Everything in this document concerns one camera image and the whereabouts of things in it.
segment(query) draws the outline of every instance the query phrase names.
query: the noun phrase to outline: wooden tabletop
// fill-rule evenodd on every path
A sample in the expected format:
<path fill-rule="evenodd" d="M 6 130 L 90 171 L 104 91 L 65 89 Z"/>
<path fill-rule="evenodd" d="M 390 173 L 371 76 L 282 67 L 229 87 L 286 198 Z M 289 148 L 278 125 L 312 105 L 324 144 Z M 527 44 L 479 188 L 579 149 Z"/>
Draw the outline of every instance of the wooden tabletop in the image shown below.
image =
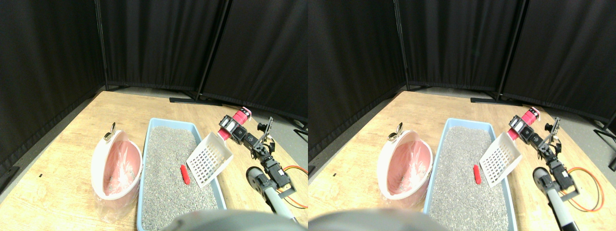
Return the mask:
<path fill-rule="evenodd" d="M 0 204 L 0 230 L 137 229 L 136 206 L 113 224 L 100 221 L 94 209 L 90 164 L 97 142 L 111 124 L 115 122 L 116 128 L 126 131 L 129 139 L 143 150 L 150 118 L 191 122 L 205 138 L 210 131 L 218 131 L 218 122 L 224 115 L 232 116 L 236 111 L 231 107 L 169 103 L 165 98 L 101 92 L 49 145 Z M 255 120 L 244 126 L 253 134 L 262 134 L 257 131 Z M 258 160 L 252 160 L 248 149 L 231 140 L 227 146 L 234 158 L 218 175 L 227 209 L 271 213 L 260 194 L 246 181 L 249 167 L 261 167 Z M 283 167 L 297 165 L 280 145 L 273 156 Z M 307 176 L 295 169 L 288 170 L 288 174 L 298 190 L 291 198 L 308 205 Z M 307 226 L 307 209 L 287 206 Z"/>
<path fill-rule="evenodd" d="M 440 95 L 403 92 L 381 110 L 348 144 L 333 157 L 323 171 L 309 185 L 309 219 L 341 211 L 360 208 L 384 208 L 376 179 L 376 162 L 387 135 L 395 132 L 396 126 L 404 123 L 404 129 L 412 129 L 427 142 L 434 155 L 439 146 L 440 135 L 448 118 L 483 121 L 492 124 L 496 135 L 509 129 L 514 115 L 522 116 L 529 107 L 471 103 L 468 99 Z M 541 121 L 532 127 L 542 137 L 545 123 L 554 120 L 541 111 Z M 605 191 L 606 202 L 596 213 L 583 213 L 565 203 L 580 230 L 613 230 L 616 227 L 616 190 L 580 147 L 561 128 L 558 137 L 562 142 L 560 161 L 568 169 L 583 167 L 592 172 Z M 516 140 L 523 159 L 508 176 L 519 230 L 558 230 L 548 200 L 535 185 L 532 172 L 536 167 L 546 167 L 545 161 L 537 159 L 537 151 Z M 592 208 L 597 200 L 597 191 L 592 178 L 584 172 L 571 174 L 581 187 L 581 195 L 574 198 L 586 208 Z M 423 209 L 423 201 L 414 208 Z"/>

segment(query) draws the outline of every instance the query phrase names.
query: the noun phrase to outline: black backdrop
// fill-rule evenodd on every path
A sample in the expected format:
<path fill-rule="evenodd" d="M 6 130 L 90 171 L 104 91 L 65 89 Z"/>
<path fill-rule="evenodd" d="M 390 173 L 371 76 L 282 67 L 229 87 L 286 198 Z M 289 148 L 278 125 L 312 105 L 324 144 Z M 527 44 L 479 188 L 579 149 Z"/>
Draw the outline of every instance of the black backdrop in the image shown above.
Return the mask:
<path fill-rule="evenodd" d="M 203 95 L 307 121 L 308 1 L 233 1 Z"/>
<path fill-rule="evenodd" d="M 392 1 L 309 1 L 308 160 L 405 82 Z"/>
<path fill-rule="evenodd" d="M 401 1 L 412 85 L 496 91 L 521 1 Z"/>
<path fill-rule="evenodd" d="M 108 83 L 196 91 L 221 1 L 101 1 Z"/>
<path fill-rule="evenodd" d="M 608 121 L 616 110 L 615 9 L 615 1 L 531 1 L 503 95 Z"/>
<path fill-rule="evenodd" d="M 0 1 L 0 174 L 104 83 L 94 1 Z"/>

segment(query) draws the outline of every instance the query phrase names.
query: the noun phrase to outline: metal pole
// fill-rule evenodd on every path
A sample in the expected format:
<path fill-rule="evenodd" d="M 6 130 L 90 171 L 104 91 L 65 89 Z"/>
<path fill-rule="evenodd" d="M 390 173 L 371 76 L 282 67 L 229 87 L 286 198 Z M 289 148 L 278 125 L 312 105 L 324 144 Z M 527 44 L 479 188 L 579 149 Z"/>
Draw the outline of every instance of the metal pole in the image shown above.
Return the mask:
<path fill-rule="evenodd" d="M 513 40 L 511 40 L 511 46 L 509 47 L 509 55 L 507 55 L 507 62 L 505 62 L 505 68 L 503 70 L 503 76 L 501 77 L 500 86 L 498 86 L 498 94 L 496 95 L 496 101 L 500 100 L 501 95 L 503 94 L 503 89 L 505 88 L 505 80 L 507 79 L 509 67 L 511 66 L 511 59 L 513 57 L 514 50 L 517 46 L 518 34 L 521 34 L 520 28 L 522 27 L 522 21 L 526 16 L 526 3 L 528 0 L 522 1 L 522 7 L 520 8 L 520 15 L 517 18 L 516 22 L 516 30 L 513 34 Z"/>
<path fill-rule="evenodd" d="M 408 85 L 408 64 L 407 64 L 407 55 L 404 51 L 404 39 L 402 34 L 402 19 L 400 18 L 400 4 L 398 0 L 394 0 L 394 10 L 395 10 L 395 24 L 396 29 L 398 30 L 398 39 L 400 40 L 400 50 L 402 51 L 402 61 L 404 62 L 404 77 L 407 80 L 407 91 L 411 90 L 411 87 Z"/>
<path fill-rule="evenodd" d="M 103 72 L 105 75 L 105 91 L 109 91 L 109 80 L 107 78 L 107 57 L 105 55 L 105 40 L 103 38 L 103 23 L 102 18 L 100 16 L 100 1 L 94 0 L 95 8 L 96 8 L 96 24 L 99 28 L 99 40 L 100 40 L 100 48 L 103 54 Z"/>
<path fill-rule="evenodd" d="M 216 37 L 214 38 L 214 43 L 212 45 L 212 49 L 209 51 L 208 62 L 205 65 L 205 70 L 203 70 L 203 76 L 201 77 L 201 83 L 199 84 L 199 90 L 197 91 L 197 96 L 195 97 L 195 103 L 201 97 L 201 91 L 203 90 L 203 83 L 205 82 L 205 78 L 208 75 L 210 65 L 212 63 L 212 58 L 216 54 L 216 50 L 218 50 L 219 40 L 222 37 L 222 32 L 224 30 L 225 24 L 227 23 L 227 17 L 229 15 L 229 11 L 231 10 L 232 0 L 226 0 L 224 10 L 222 11 L 221 20 L 218 23 L 218 28 L 216 28 Z"/>
<path fill-rule="evenodd" d="M 610 119 L 610 121 L 607 122 L 606 125 L 603 126 L 602 130 L 603 131 L 607 130 L 607 128 L 610 126 L 610 124 L 612 124 L 612 122 L 614 122 L 614 119 L 616 119 L 616 111 L 614 111 L 614 114 L 612 115 L 612 118 Z"/>

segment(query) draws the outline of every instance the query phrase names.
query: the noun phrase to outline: red cylinder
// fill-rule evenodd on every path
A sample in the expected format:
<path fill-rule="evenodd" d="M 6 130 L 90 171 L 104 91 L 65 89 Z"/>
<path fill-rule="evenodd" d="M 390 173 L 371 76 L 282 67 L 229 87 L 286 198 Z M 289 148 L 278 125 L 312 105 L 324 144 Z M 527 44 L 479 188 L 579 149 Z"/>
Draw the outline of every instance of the red cylinder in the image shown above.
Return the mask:
<path fill-rule="evenodd" d="M 250 110 L 248 110 L 245 107 L 242 107 L 235 113 L 235 115 L 233 115 L 233 119 L 235 119 L 238 123 L 240 123 L 240 125 L 242 125 L 246 122 L 246 120 L 248 120 L 248 117 L 251 116 L 252 114 L 253 113 L 250 112 Z M 222 128 L 218 130 L 218 134 L 221 135 L 223 140 L 227 140 L 231 136 L 229 132 L 227 132 L 225 129 L 222 129 Z"/>
<path fill-rule="evenodd" d="M 537 120 L 537 118 L 539 118 L 539 115 L 539 110 L 537 110 L 535 107 L 531 107 L 528 111 L 526 111 L 526 113 L 524 113 L 524 115 L 522 116 L 522 120 L 524 120 L 524 122 L 526 122 L 526 124 L 530 126 L 535 122 L 535 120 Z M 519 137 L 516 130 L 514 130 L 513 128 L 509 129 L 507 133 L 509 134 L 509 137 L 511 137 L 511 140 L 516 140 Z"/>
<path fill-rule="evenodd" d="M 190 184 L 190 177 L 188 176 L 188 170 L 186 170 L 186 166 L 182 164 L 182 166 L 180 166 L 180 171 L 182 171 L 182 178 L 184 179 L 184 183 Z"/>
<path fill-rule="evenodd" d="M 479 166 L 475 164 L 475 166 L 472 167 L 472 170 L 475 172 L 475 183 L 481 184 L 481 174 L 479 173 Z"/>

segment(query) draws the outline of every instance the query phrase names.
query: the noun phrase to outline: gray floor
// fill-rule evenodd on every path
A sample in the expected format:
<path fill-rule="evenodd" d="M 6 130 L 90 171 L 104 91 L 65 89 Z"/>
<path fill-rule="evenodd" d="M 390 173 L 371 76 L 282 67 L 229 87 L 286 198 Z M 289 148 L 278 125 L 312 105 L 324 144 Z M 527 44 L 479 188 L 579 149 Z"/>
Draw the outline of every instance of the gray floor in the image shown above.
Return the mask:
<path fill-rule="evenodd" d="M 161 89 L 152 89 L 146 87 L 129 87 L 125 89 L 117 90 L 117 92 L 124 94 L 134 94 L 134 95 L 146 95 L 152 97 L 161 97 L 161 98 L 189 98 L 187 95 L 175 91 L 167 91 Z M 20 170 L 17 173 L 17 177 L 13 182 L 9 184 L 6 190 L 0 194 L 0 202 L 3 201 L 8 193 L 17 185 L 17 182 L 23 177 L 26 171 L 32 166 L 32 164 L 38 159 L 40 154 L 49 146 L 49 144 L 62 132 L 66 126 L 68 126 L 71 121 L 83 110 L 86 106 L 92 101 L 92 99 L 87 99 L 80 106 L 78 106 L 75 110 L 73 110 L 66 118 L 61 120 L 54 128 L 51 129 L 41 140 L 39 140 L 31 149 L 29 149 L 24 156 L 17 161 L 15 166 L 19 166 Z M 270 130 L 270 135 L 276 141 L 276 145 L 281 146 L 285 149 L 287 153 L 297 162 L 302 168 L 308 167 L 308 143 L 304 141 L 299 135 L 293 132 L 295 127 L 288 120 L 278 116 L 274 113 L 270 113 L 264 110 L 251 109 L 253 113 L 253 118 L 260 123 L 266 123 L 269 120 L 269 117 L 273 117 L 274 121 L 272 123 L 272 129 Z"/>
<path fill-rule="evenodd" d="M 450 89 L 450 88 L 442 88 L 442 87 L 432 87 L 428 89 L 419 90 L 417 92 L 425 93 L 425 94 L 435 94 L 435 95 L 447 95 L 452 97 L 461 97 L 461 98 L 485 98 L 489 99 L 490 97 L 481 92 L 475 91 L 466 91 L 460 89 Z M 366 125 L 379 111 L 381 111 L 392 99 L 387 99 L 377 105 L 374 109 L 368 112 L 365 116 L 359 119 L 355 124 L 353 124 L 349 129 L 343 132 L 334 142 L 332 142 L 327 148 L 325 148 L 321 153 L 317 155 L 312 161 L 310 161 L 309 165 L 315 166 L 316 171 L 311 172 L 308 183 L 311 183 L 315 177 L 320 173 L 323 169 L 322 167 L 327 165 L 332 157 L 336 156 L 337 152 L 340 151 L 345 144 L 355 136 L 359 130 L 361 130 L 364 125 Z M 612 184 L 616 185 L 616 172 L 611 171 L 607 165 L 612 161 L 612 159 L 616 158 L 616 143 L 609 137 L 599 137 L 597 136 L 593 130 L 597 129 L 596 126 L 589 122 L 588 120 L 582 118 L 573 113 L 568 113 L 566 111 L 554 109 L 554 108 L 545 108 L 544 109 L 553 117 L 561 118 L 561 128 L 567 131 L 568 135 L 575 141 L 575 143 L 580 146 L 580 148 L 588 155 L 590 160 L 599 168 L 599 170 L 605 175 L 607 180 Z"/>

